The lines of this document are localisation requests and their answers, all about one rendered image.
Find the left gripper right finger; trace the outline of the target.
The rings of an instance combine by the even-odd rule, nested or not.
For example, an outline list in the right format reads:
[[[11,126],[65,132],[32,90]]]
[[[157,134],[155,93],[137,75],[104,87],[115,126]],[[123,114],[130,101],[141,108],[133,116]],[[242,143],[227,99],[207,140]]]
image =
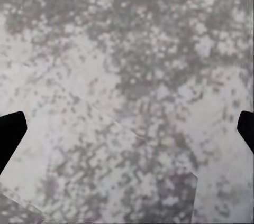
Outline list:
[[[254,153],[254,113],[242,111],[238,120],[237,129]]]

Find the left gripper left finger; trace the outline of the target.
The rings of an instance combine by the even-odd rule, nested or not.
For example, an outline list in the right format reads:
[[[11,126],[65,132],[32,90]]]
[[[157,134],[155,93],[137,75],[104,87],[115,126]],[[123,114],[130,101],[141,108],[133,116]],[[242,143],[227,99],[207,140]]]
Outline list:
[[[22,111],[0,117],[0,174],[28,127]]]

